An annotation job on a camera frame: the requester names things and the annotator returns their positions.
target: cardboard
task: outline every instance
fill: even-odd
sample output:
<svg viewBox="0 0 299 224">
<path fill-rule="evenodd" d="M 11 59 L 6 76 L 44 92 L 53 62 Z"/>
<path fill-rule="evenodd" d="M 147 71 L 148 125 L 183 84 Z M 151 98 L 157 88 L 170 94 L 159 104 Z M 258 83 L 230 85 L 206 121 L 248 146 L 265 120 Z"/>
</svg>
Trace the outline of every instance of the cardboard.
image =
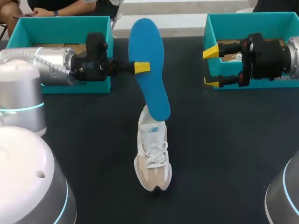
<svg viewBox="0 0 299 224">
<path fill-rule="evenodd" d="M 228 43 L 239 43 L 239 42 L 240 42 L 240 40 L 217 41 L 217 43 L 223 43 L 223 44 L 228 44 Z M 281 46 L 285 46 L 285 41 L 284 41 L 284 40 L 280 39 L 279 42 L 280 42 L 280 45 L 281 45 Z M 224 57 L 221 58 L 221 60 L 222 60 L 223 62 L 229 62 L 229 61 L 231 61 L 231 60 L 236 59 L 236 55 L 237 55 L 237 54 L 225 55 Z"/>
<path fill-rule="evenodd" d="M 74 49 L 77 54 L 81 54 L 83 51 L 86 51 L 85 44 L 65 44 L 64 47 Z"/>
<path fill-rule="evenodd" d="M 41 43 L 33 44 L 33 47 L 44 47 L 44 48 L 72 48 L 77 54 L 81 54 L 83 51 L 86 51 L 85 44 L 64 44 L 64 43 Z"/>
<path fill-rule="evenodd" d="M 58 48 L 58 47 L 64 47 L 64 43 L 38 43 L 38 44 L 33 44 L 32 47 Z"/>
</svg>

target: white sneaker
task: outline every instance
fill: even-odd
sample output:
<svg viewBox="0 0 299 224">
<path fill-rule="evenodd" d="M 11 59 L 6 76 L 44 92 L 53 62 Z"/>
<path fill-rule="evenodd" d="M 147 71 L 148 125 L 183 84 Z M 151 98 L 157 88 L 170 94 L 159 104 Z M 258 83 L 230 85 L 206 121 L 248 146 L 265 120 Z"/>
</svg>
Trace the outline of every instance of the white sneaker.
<svg viewBox="0 0 299 224">
<path fill-rule="evenodd" d="M 166 190 L 172 176 L 166 124 L 164 121 L 155 121 L 147 106 L 141 112 L 138 122 L 137 147 L 134 167 L 141 185 L 148 191 Z"/>
</svg>

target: cable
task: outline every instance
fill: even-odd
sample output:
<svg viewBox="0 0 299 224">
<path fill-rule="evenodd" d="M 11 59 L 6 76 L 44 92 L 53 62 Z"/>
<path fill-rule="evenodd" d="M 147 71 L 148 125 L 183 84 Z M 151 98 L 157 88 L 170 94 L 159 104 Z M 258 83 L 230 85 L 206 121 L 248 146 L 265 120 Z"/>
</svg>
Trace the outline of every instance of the cable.
<svg viewBox="0 0 299 224">
<path fill-rule="evenodd" d="M 67 74 L 67 75 L 70 75 L 70 73 L 72 73 L 71 70 L 67 70 L 62 67 L 59 67 L 59 66 L 43 59 L 42 57 L 33 55 L 28 52 L 22 52 L 22 51 L 11 52 L 11 53 L 5 55 L 4 57 L 0 58 L 0 62 L 3 62 L 4 60 L 14 59 L 15 56 L 20 56 L 20 57 L 24 57 L 24 58 L 30 58 L 30 59 L 37 60 L 38 62 L 45 64 L 45 65 L 49 66 L 50 68 L 57 70 L 61 73 Z"/>
</svg>

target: shoe sole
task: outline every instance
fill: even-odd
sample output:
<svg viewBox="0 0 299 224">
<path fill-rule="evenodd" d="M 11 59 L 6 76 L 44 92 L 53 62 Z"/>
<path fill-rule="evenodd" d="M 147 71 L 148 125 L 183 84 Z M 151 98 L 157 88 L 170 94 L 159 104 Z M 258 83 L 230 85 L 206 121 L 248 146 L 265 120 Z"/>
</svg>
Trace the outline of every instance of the shoe sole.
<svg viewBox="0 0 299 224">
<path fill-rule="evenodd" d="M 140 184 L 141 184 L 146 190 L 148 190 L 148 189 L 144 186 L 144 184 L 142 183 L 142 181 L 141 181 L 141 179 L 140 179 L 140 176 L 139 176 L 139 174 L 138 174 L 138 171 L 137 171 L 137 156 L 136 156 L 135 159 L 134 159 L 134 167 L 135 167 L 135 172 L 136 172 L 136 175 L 137 175 L 137 178 L 138 178 Z M 168 183 L 168 185 L 166 186 L 165 190 L 169 187 L 169 184 L 170 184 L 170 182 L 171 182 L 171 178 L 172 178 L 172 168 L 171 168 L 171 164 L 170 164 L 170 163 L 169 163 L 169 175 L 170 175 L 170 180 L 169 180 L 169 183 Z"/>
</svg>

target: blue insole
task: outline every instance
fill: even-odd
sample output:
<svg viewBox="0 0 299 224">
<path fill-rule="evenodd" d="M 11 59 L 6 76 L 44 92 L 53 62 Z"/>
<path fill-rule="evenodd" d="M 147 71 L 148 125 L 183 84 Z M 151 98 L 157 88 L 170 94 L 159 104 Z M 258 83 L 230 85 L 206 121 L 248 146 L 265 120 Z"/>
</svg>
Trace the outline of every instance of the blue insole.
<svg viewBox="0 0 299 224">
<path fill-rule="evenodd" d="M 156 121 L 170 116 L 170 106 L 162 81 L 164 46 L 159 30 L 150 19 L 138 20 L 132 27 L 129 38 L 130 62 L 149 62 L 150 72 L 136 74 L 149 113 Z"/>
</svg>

